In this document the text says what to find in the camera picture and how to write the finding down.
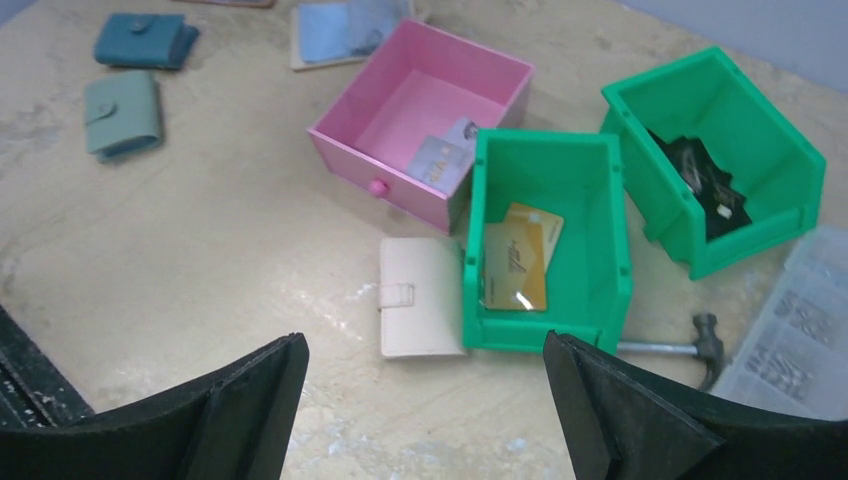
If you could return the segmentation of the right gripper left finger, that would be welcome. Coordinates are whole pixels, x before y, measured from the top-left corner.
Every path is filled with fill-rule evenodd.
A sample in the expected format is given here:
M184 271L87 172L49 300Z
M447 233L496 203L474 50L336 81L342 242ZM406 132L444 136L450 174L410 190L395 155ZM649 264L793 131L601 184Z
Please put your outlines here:
M309 362L301 333L65 427L4 427L4 479L278 479Z

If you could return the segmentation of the tan card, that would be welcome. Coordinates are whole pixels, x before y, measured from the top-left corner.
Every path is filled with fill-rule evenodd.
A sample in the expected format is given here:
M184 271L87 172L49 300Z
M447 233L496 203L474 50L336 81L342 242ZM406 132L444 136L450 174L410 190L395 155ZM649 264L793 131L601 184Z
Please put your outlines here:
M491 310L547 309L544 239L540 225L524 221L485 225L484 305Z

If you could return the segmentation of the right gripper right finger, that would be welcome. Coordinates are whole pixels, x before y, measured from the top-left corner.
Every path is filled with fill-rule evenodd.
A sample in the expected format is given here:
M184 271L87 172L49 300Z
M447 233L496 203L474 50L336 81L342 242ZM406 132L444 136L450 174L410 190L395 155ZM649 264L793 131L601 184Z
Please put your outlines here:
M775 413L677 383L569 334L543 359L578 479L844 479L847 423Z

